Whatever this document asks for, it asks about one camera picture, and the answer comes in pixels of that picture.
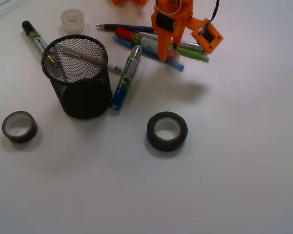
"pen holder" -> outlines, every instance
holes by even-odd
[[[107,52],[96,39],[68,35],[49,44],[42,55],[42,70],[50,79],[62,108],[79,119],[101,115],[112,91]]]

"marker cap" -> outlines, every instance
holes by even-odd
[[[115,34],[122,39],[125,39],[127,41],[131,41],[131,38],[134,33],[131,31],[128,31],[124,28],[117,27]]]

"black tape roll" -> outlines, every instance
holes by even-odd
[[[28,130],[20,135],[11,132],[13,127],[25,127]],[[2,125],[3,133],[14,143],[26,143],[37,133],[38,126],[34,118],[26,111],[16,111],[5,118]]]
[[[160,138],[156,134],[155,127],[161,120],[168,120],[178,124],[178,135],[171,140]],[[188,134],[188,127],[185,120],[173,112],[160,112],[154,115],[147,124],[147,138],[150,144],[157,150],[170,152],[179,149],[185,142]]]

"green label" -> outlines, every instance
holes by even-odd
[[[131,85],[131,79],[127,78],[127,77],[123,77],[118,84],[118,87],[125,89],[126,91],[128,91],[129,87]]]
[[[28,34],[28,37],[32,42],[34,42],[35,39],[41,38],[40,34],[37,31],[32,31]]]

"orange object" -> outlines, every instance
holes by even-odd
[[[137,3],[140,3],[141,5],[144,5],[147,3],[148,0],[133,0],[134,2],[137,2]],[[112,0],[112,2],[115,4],[115,5],[118,5],[122,2],[122,0]]]
[[[211,54],[224,39],[210,20],[193,17],[194,0],[156,0],[152,15],[152,26],[158,34],[158,54],[165,61],[171,38],[179,46],[185,28],[191,29],[193,37]]]

